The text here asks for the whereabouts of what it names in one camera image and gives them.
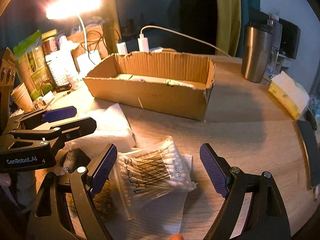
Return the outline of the clear water bottle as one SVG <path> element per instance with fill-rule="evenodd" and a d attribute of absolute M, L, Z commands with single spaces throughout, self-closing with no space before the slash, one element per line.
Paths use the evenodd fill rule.
<path fill-rule="evenodd" d="M 270 54 L 268 56 L 265 74 L 268 79 L 271 79 L 275 76 L 275 67 L 280 50 L 283 26 L 279 22 L 279 16 L 276 14 L 270 15 L 270 18 L 267 20 L 267 25 L 272 27 L 272 46 Z"/>

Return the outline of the white folded cloth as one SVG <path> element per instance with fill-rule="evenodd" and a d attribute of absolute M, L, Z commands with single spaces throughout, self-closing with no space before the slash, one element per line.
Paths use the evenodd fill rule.
<path fill-rule="evenodd" d="M 80 113 L 79 118 L 91 117 L 97 123 L 94 133 L 74 139 L 65 144 L 65 150 L 82 150 L 88 157 L 94 158 L 102 153 L 108 144 L 114 144 L 121 153 L 131 151 L 136 141 L 119 104 L 108 109 L 97 109 L 88 113 Z"/>

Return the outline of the white paper towel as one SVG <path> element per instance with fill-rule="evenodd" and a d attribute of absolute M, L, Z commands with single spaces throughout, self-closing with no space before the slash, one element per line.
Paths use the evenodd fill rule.
<path fill-rule="evenodd" d="M 190 170 L 192 158 L 184 160 Z M 131 219 L 125 219 L 118 209 L 110 213 L 105 225 L 114 239 L 165 239 L 178 233 L 188 193 L 170 192 L 146 203 Z"/>

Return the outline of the cotton swab bag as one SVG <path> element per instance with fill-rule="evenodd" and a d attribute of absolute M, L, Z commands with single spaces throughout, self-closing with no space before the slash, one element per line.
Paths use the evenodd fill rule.
<path fill-rule="evenodd" d="M 152 200 L 196 189 L 171 136 L 140 150 L 118 153 L 109 181 L 113 203 L 127 220 Z"/>

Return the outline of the cardboard box tray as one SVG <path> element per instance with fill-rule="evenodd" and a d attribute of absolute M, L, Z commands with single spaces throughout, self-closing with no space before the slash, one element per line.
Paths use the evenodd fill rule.
<path fill-rule="evenodd" d="M 214 78 L 207 56 L 135 51 L 106 57 L 84 82 L 97 99 L 202 121 Z"/>

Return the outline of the yellow tissue pack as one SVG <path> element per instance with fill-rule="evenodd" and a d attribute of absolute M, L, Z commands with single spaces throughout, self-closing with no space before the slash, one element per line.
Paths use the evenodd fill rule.
<path fill-rule="evenodd" d="M 271 79 L 268 91 L 294 120 L 298 120 L 309 106 L 310 96 L 307 91 L 285 72 Z"/>

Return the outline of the black monitor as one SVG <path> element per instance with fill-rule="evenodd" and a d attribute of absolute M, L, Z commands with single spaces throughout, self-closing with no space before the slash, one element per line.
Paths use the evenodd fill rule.
<path fill-rule="evenodd" d="M 296 59 L 300 41 L 300 28 L 282 18 L 279 19 L 279 23 L 283 26 L 280 49 L 285 56 Z"/>

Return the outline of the small white charger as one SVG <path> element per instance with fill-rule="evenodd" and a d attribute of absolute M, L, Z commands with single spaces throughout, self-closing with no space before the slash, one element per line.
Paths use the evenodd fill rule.
<path fill-rule="evenodd" d="M 126 46 L 125 42 L 118 43 L 118 44 L 116 44 L 116 46 L 117 46 L 117 50 L 118 50 L 119 55 L 126 55 L 128 53 L 127 46 Z"/>

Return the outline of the green snack bag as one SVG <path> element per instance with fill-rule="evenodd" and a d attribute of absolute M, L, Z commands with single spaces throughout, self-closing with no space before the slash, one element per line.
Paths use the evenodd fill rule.
<path fill-rule="evenodd" d="M 18 78 L 25 84 L 33 101 L 55 87 L 42 45 L 41 31 L 37 30 L 13 48 Z"/>

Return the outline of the yellow scrub sponge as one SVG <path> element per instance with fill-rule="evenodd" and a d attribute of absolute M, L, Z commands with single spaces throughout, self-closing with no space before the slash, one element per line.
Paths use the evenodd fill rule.
<path fill-rule="evenodd" d="M 67 200 L 67 205 L 70 213 L 73 216 L 76 216 L 76 208 L 74 205 L 74 200 L 70 193 L 66 194 L 66 200 Z M 102 216 L 108 216 L 110 213 L 114 213 L 116 208 L 113 204 L 113 200 L 111 196 L 111 185 L 109 180 L 107 180 L 104 183 L 104 186 L 101 192 L 99 194 L 96 194 L 92 200 L 93 200 L 95 209 Z"/>

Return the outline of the paper cup stack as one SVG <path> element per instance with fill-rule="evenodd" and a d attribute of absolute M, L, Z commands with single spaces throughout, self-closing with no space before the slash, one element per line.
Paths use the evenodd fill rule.
<path fill-rule="evenodd" d="M 21 110 L 25 112 L 34 110 L 33 102 L 24 83 L 13 89 L 11 97 Z"/>

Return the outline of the yellow curtain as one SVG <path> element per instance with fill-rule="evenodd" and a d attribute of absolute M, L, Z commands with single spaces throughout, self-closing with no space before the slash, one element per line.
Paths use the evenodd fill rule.
<path fill-rule="evenodd" d="M 241 0 L 216 0 L 217 55 L 235 56 L 241 32 Z"/>

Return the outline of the stainless steel tumbler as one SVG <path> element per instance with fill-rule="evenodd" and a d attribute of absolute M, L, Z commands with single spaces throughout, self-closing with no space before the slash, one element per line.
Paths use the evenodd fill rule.
<path fill-rule="evenodd" d="M 265 24 L 245 26 L 241 74 L 253 83 L 260 83 L 267 66 L 272 46 L 272 28 Z"/>

